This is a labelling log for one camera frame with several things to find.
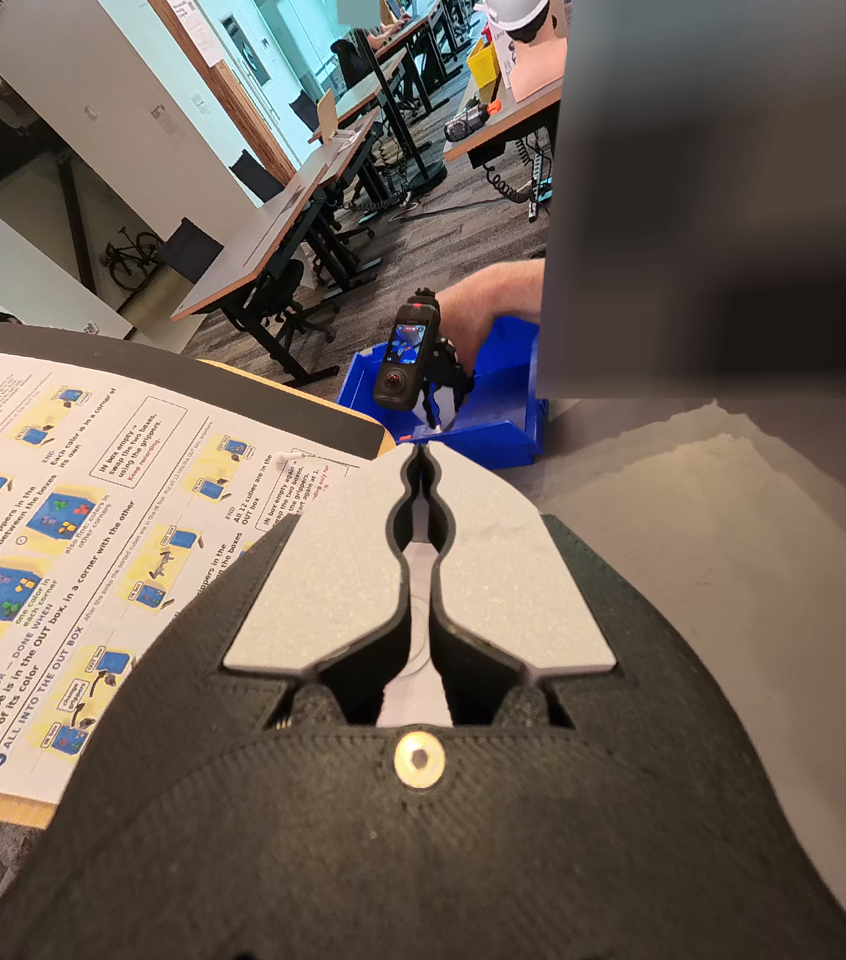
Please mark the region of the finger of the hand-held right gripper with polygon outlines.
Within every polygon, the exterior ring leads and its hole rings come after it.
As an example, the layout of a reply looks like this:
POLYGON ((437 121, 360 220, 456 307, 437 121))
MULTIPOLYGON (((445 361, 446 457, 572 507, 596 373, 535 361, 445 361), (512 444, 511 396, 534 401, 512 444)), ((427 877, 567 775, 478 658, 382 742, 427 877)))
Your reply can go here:
POLYGON ((423 383, 423 412, 431 433, 446 432, 452 428, 465 401, 465 387, 423 383))

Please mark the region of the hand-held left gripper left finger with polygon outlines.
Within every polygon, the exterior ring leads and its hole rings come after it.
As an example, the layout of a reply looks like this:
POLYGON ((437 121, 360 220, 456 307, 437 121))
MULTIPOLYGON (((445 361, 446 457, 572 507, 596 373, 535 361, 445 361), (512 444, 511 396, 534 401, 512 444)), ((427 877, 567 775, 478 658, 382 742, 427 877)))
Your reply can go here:
POLYGON ((296 687, 319 683, 348 717, 380 706, 411 646, 419 449, 395 447, 315 498, 288 532, 222 664, 296 687))

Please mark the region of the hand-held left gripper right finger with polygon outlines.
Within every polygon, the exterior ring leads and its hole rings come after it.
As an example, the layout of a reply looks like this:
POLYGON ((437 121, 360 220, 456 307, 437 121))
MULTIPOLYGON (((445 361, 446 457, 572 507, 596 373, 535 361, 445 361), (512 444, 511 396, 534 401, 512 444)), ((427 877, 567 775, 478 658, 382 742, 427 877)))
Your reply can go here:
POLYGON ((491 723, 518 688, 608 675, 617 656, 533 502, 444 443, 423 448, 429 650, 453 725, 491 723))

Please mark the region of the blue plastic bin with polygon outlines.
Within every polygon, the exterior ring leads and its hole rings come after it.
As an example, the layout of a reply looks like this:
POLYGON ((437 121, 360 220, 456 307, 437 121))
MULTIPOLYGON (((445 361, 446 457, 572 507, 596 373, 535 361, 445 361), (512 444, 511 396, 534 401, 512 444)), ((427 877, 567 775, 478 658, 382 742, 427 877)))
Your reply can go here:
POLYGON ((475 388, 448 431, 428 426, 421 402, 389 411, 373 399, 387 343, 353 356, 337 404, 379 422, 397 444, 441 441, 489 471, 531 465, 543 451, 548 401, 537 396, 539 328, 523 318, 497 318, 477 355, 475 388))

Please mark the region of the person's right hand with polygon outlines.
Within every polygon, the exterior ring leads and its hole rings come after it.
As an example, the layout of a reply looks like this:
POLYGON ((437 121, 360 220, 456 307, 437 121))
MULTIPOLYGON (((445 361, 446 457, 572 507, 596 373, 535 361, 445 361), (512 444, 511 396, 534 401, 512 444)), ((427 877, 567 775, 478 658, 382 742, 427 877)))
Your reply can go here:
POLYGON ((438 292, 440 332, 458 363, 472 375, 480 349, 501 317, 539 326, 545 259, 506 261, 484 267, 438 292))

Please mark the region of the black office chair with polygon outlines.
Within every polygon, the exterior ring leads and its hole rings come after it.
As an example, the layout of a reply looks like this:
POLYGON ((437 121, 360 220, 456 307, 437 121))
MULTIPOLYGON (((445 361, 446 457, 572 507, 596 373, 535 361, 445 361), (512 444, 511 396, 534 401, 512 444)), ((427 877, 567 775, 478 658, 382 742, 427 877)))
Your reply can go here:
POLYGON ((373 73, 371 60, 364 57, 350 39, 335 40, 331 44, 331 51, 338 62, 345 90, 352 90, 373 73))
POLYGON ((197 284, 218 258, 225 246, 189 218, 158 246, 156 256, 190 284, 197 284))
POLYGON ((285 188, 285 184, 248 150, 243 150, 229 169, 262 204, 277 197, 285 188))
POLYGON ((333 314, 340 312, 340 307, 333 301, 326 301, 312 307, 303 307, 297 300, 297 290, 304 279, 305 263, 297 258, 291 258, 279 276, 268 275, 257 283, 249 294, 244 309, 250 317, 270 326, 271 320, 280 321, 282 325, 278 333, 273 334, 275 340, 287 350, 292 346, 297 335, 308 335, 311 332, 323 336, 327 344, 335 341, 335 333, 327 323, 316 323, 311 317, 324 309, 330 309, 333 314))

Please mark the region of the grey office desk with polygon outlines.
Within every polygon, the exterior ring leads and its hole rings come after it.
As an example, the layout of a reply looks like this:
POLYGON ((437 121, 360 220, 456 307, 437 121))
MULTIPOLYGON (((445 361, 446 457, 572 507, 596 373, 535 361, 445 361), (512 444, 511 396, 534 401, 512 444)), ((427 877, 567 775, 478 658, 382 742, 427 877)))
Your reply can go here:
POLYGON ((343 129, 357 116, 379 109, 381 117, 389 123, 393 138, 402 147, 404 142, 400 135, 407 134, 409 129, 396 100, 396 83, 409 79, 425 115, 447 103, 447 100, 432 102, 429 95, 457 77, 463 69, 459 62, 463 37, 456 32, 455 17, 462 17, 462 26, 469 25, 469 18, 458 2, 425 3, 420 16, 407 23, 381 51, 373 54, 369 73, 359 77, 334 102, 337 126, 343 129), (432 63, 433 84, 427 83, 424 72, 417 68, 415 42, 424 45, 420 53, 432 63))
POLYGON ((290 352, 293 329, 315 330, 328 342, 334 340, 331 330, 306 321, 312 311, 286 317, 280 333, 274 335, 249 303, 254 292, 268 284, 277 286, 290 270, 298 247, 325 206, 322 182, 327 171, 336 166, 345 170, 357 147, 356 135, 350 139, 336 136, 313 153, 288 185, 252 213, 221 248, 176 306, 171 320, 220 310, 237 331, 253 337, 289 375, 288 387, 300 388, 336 377, 340 373, 338 365, 306 369, 290 352))

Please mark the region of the black floor stand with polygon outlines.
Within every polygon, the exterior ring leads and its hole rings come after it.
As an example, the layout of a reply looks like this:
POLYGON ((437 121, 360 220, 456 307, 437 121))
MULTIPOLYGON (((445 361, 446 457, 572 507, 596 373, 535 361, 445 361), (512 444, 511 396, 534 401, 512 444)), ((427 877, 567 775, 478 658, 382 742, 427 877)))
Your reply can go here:
POLYGON ((407 189, 417 197, 428 194, 446 179, 446 167, 444 164, 435 165, 431 169, 427 167, 417 148, 417 143, 407 127, 399 105, 396 102, 393 90, 391 90, 390 81, 385 78, 376 54, 371 49, 367 30, 360 27, 352 27, 351 30, 360 53, 366 57, 374 75, 380 81, 384 103, 390 114, 390 126, 400 144, 402 153, 405 159, 408 161, 412 160, 416 166, 417 174, 408 181, 407 189))

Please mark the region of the white power strip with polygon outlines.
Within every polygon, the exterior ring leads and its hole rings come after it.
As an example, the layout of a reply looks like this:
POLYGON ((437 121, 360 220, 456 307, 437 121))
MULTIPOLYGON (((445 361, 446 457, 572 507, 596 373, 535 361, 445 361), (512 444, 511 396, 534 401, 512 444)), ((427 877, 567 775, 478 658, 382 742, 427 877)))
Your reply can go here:
POLYGON ((527 200, 527 220, 535 223, 541 209, 552 198, 552 158, 536 144, 527 145, 532 156, 530 192, 527 200))

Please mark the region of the black and orange power tool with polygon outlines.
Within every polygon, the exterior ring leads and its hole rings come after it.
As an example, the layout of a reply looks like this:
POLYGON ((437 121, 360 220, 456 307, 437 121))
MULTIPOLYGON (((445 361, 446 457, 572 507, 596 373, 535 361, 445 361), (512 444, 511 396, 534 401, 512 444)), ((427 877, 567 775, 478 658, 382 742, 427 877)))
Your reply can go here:
POLYGON ((499 114, 502 102, 497 99, 489 103, 475 103, 455 114, 444 124, 444 138, 447 143, 460 143, 474 135, 487 125, 489 119, 499 114))

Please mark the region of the workbench with tools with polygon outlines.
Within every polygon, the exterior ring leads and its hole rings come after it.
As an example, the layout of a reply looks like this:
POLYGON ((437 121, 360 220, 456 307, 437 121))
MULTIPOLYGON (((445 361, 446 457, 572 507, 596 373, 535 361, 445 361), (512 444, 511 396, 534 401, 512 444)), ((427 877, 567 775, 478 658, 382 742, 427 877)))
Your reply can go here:
POLYGON ((530 134, 546 130, 554 135, 559 124, 563 78, 543 86, 524 101, 517 102, 511 90, 501 79, 482 88, 477 88, 471 78, 459 104, 462 110, 469 100, 488 104, 500 101, 501 108, 489 117, 486 123, 458 142, 446 141, 443 149, 444 162, 467 158, 473 169, 478 169, 500 158, 506 145, 530 134))

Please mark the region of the black bicycle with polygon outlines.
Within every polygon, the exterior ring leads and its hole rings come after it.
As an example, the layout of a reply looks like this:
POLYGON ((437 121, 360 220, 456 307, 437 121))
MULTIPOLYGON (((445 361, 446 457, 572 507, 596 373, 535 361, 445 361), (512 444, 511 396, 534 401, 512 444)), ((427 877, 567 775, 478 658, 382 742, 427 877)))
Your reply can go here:
POLYGON ((135 294, 149 284, 159 266, 158 250, 162 240, 148 230, 132 234, 125 225, 118 233, 121 245, 108 242, 98 260, 117 287, 135 294))

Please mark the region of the yellow storage bin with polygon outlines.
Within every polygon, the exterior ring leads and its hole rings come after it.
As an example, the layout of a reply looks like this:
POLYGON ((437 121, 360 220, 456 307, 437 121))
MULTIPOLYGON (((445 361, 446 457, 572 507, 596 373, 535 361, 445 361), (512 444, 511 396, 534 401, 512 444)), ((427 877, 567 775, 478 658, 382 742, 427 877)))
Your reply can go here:
POLYGON ((482 37, 472 48, 467 66, 484 102, 491 102, 487 97, 500 99, 503 91, 510 88, 514 54, 514 44, 506 33, 490 43, 482 37))

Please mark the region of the mannequin head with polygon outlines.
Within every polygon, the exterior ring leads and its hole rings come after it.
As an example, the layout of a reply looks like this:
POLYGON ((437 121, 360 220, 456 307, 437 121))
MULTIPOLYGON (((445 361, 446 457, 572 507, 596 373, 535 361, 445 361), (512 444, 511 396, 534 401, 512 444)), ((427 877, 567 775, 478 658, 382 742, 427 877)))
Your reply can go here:
POLYGON ((515 63, 509 73, 510 91, 516 103, 562 79, 568 40, 559 18, 546 10, 535 36, 528 42, 513 38, 515 63))

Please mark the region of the white hard hat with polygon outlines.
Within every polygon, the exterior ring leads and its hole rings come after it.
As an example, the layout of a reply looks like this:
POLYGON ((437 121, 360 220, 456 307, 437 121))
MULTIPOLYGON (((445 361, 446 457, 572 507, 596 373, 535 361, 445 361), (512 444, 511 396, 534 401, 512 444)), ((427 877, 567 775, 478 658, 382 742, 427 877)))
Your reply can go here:
POLYGON ((512 33, 522 30, 549 11, 549 1, 484 1, 487 18, 498 29, 512 33))

